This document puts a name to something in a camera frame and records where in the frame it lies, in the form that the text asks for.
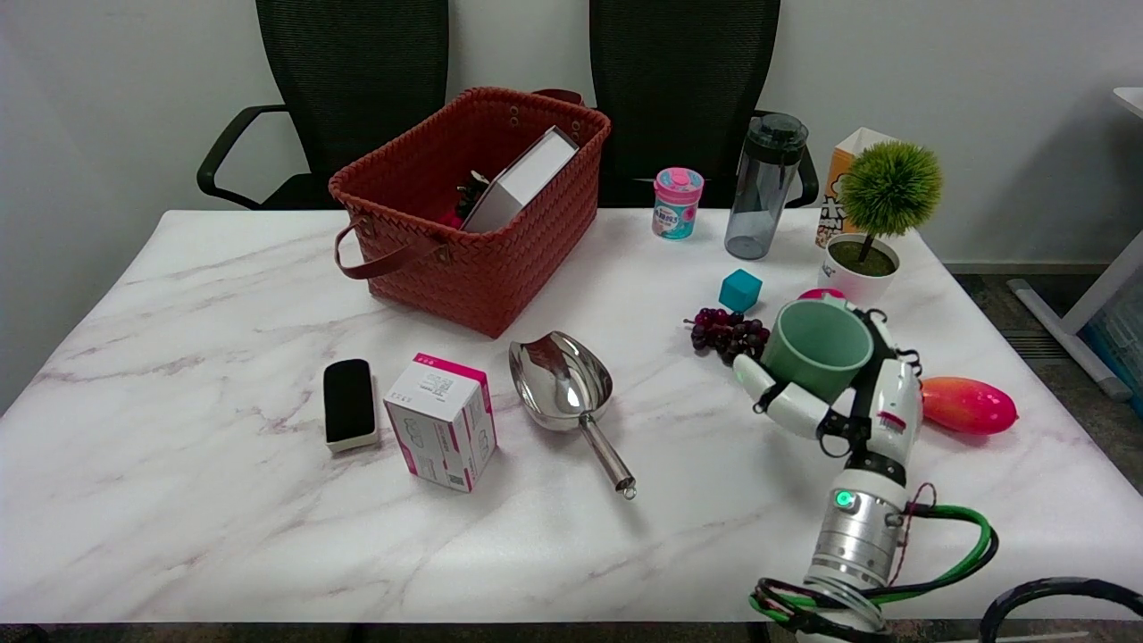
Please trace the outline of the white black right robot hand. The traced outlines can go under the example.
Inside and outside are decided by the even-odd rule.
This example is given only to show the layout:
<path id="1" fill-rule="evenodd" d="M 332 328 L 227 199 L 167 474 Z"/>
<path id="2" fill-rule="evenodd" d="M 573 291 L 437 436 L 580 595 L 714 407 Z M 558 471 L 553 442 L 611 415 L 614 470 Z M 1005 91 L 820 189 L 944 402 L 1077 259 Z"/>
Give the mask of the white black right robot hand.
<path id="1" fill-rule="evenodd" d="M 732 371 L 756 413 L 818 444 L 844 439 L 846 469 L 903 489 L 922 424 L 922 367 L 888 321 L 844 297 L 798 298 L 777 313 L 761 357 L 738 355 Z"/>

